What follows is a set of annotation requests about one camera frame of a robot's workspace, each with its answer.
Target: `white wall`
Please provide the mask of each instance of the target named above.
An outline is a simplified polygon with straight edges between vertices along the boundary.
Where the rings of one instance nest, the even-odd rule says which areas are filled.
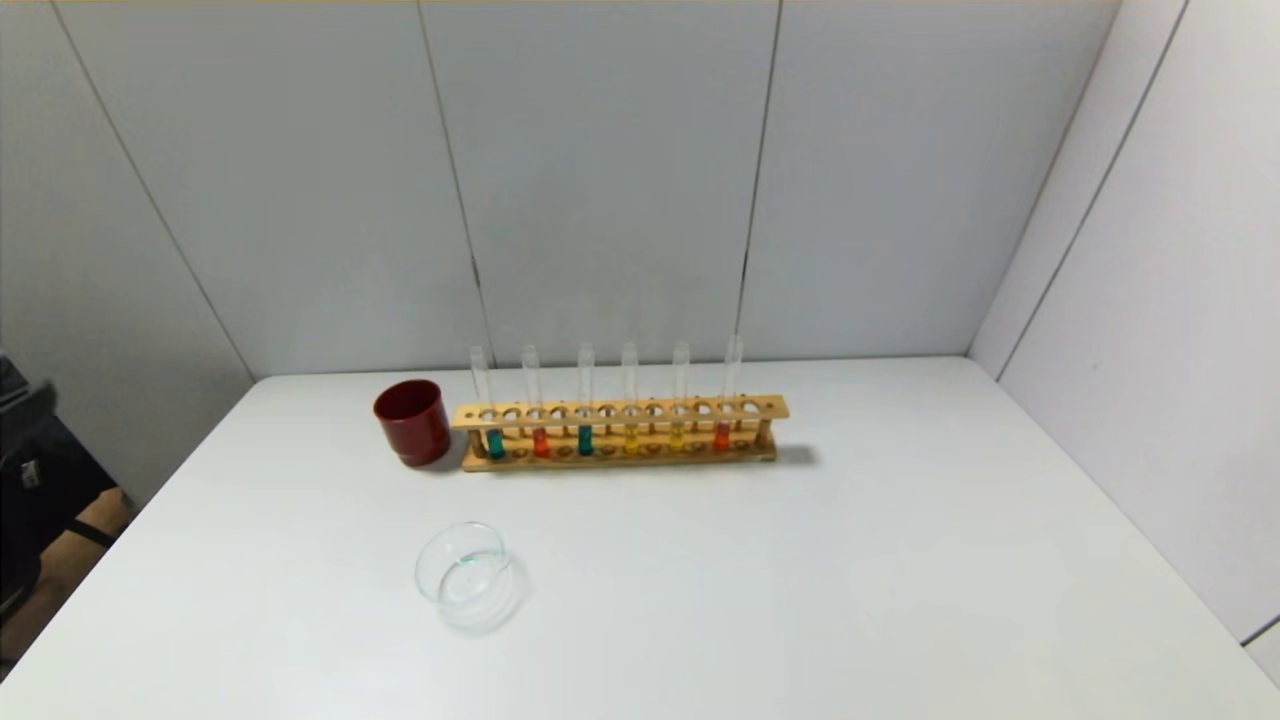
[[[963,354],[1115,3],[786,3],[742,334],[755,357]]]
[[[1271,628],[1245,647],[1249,656],[1280,688],[1280,626]]]
[[[1187,0],[1120,6],[970,357],[998,378],[1080,228]]]
[[[733,331],[777,3],[426,3],[500,363]]]
[[[485,341],[412,3],[68,3],[256,377],[463,366]]]
[[[4,6],[4,342],[143,497],[243,389],[237,352],[252,377],[461,366],[489,338],[507,364],[714,357],[739,315],[754,357],[963,351],[1114,12],[59,8],[67,33]]]
[[[1280,611],[1276,28],[1190,3],[1001,382],[1238,638]]]
[[[0,4],[0,345],[146,501],[248,389],[44,3]]]

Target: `teal liquid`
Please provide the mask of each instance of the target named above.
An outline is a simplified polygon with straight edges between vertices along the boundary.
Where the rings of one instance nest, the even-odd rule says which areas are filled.
[[[595,452],[595,447],[591,446],[591,425],[579,425],[577,427],[577,454],[590,455]]]
[[[489,438],[489,457],[492,460],[506,457],[507,448],[502,446],[502,430],[493,428],[492,430],[485,430],[485,436]]]

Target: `yellow liquid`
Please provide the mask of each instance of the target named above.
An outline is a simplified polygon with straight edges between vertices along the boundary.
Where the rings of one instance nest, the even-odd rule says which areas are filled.
[[[627,425],[622,429],[622,451],[627,455],[640,452],[640,438],[636,437],[635,425]]]
[[[671,424],[671,448],[680,452],[685,448],[685,424],[672,423]]]

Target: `glass petri dish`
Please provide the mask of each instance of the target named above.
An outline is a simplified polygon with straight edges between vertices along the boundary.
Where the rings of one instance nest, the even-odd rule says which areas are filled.
[[[458,621],[479,620],[504,606],[511,594],[511,557],[498,530],[484,523],[458,523],[422,546],[413,579],[422,597]]]

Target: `floor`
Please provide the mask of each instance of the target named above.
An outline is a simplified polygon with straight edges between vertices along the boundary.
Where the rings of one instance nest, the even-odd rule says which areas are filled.
[[[79,519],[108,534],[119,536],[133,519],[133,512],[124,503],[124,495],[115,488],[97,496]],[[36,642],[45,625],[105,553],[102,546],[73,533],[63,533],[54,541],[40,556],[42,568],[36,591],[0,628],[0,657],[20,661],[22,653]],[[0,673],[8,674],[8,669]]]

